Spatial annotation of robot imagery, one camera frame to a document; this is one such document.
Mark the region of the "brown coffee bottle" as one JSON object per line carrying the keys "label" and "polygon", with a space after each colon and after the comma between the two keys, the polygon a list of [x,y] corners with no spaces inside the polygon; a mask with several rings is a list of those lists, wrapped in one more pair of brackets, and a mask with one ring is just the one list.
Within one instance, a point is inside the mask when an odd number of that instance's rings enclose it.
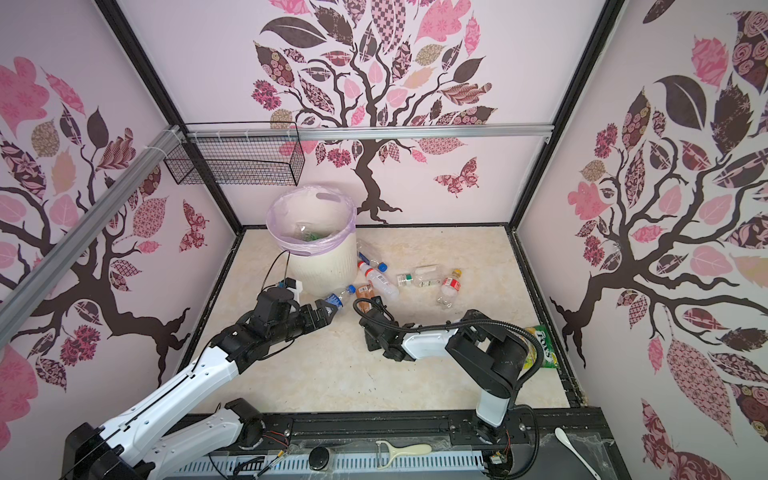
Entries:
{"label": "brown coffee bottle", "polygon": [[358,298],[372,299],[375,296],[375,292],[370,284],[362,284],[356,287],[356,296]]}

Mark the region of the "blue label water bottle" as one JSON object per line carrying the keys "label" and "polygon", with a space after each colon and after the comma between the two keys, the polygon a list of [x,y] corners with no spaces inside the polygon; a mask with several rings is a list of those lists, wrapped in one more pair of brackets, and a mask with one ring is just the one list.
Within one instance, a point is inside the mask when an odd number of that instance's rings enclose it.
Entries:
{"label": "blue label water bottle", "polygon": [[341,290],[330,293],[324,300],[342,310],[350,304],[356,298],[356,287],[354,285],[348,285]]}

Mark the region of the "red cap white bottle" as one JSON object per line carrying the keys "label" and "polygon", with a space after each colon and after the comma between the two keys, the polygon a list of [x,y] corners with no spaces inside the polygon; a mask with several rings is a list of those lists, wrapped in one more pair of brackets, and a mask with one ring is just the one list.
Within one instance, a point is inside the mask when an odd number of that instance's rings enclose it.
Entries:
{"label": "red cap white bottle", "polygon": [[380,296],[392,301],[399,299],[400,292],[398,287],[377,268],[364,261],[359,261],[358,269]]}

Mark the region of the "yellow cap red label bottle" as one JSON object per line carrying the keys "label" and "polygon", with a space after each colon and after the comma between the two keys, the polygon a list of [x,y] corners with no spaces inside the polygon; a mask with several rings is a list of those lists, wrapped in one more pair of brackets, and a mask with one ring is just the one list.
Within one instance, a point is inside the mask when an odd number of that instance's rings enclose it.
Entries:
{"label": "yellow cap red label bottle", "polygon": [[437,298],[439,305],[445,308],[450,308],[459,295],[461,290],[461,277],[463,272],[461,269],[453,269],[451,273],[443,280],[440,287],[440,295]]}

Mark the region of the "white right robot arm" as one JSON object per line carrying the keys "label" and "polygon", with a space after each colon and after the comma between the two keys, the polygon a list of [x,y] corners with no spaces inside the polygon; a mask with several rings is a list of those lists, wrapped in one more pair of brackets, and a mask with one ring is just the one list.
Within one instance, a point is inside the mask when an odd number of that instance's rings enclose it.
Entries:
{"label": "white right robot arm", "polygon": [[443,325],[401,326],[384,307],[360,314],[369,350],[387,359],[450,358],[480,389],[475,417],[488,429],[502,426],[522,386],[542,368],[543,347],[530,331],[469,310]]}

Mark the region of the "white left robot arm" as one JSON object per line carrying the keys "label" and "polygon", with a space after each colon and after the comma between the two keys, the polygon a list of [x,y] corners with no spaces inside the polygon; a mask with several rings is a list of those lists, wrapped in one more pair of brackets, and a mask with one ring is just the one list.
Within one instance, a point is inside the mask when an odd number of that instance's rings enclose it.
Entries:
{"label": "white left robot arm", "polygon": [[328,298],[299,304],[294,288],[261,291],[255,307],[215,335],[198,359],[136,405],[99,427],[84,423],[66,438],[64,479],[165,479],[213,451],[252,450],[268,434],[263,415],[239,398],[180,430],[175,425],[271,347],[332,323],[341,306]]}

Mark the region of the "clear green label bottle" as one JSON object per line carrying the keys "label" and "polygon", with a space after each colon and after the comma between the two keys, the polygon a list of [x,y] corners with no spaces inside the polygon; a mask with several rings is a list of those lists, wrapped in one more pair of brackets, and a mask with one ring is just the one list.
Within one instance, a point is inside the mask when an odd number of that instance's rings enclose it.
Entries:
{"label": "clear green label bottle", "polygon": [[412,271],[398,274],[397,282],[401,287],[429,287],[439,285],[443,280],[443,267],[439,264],[430,264],[415,267]]}

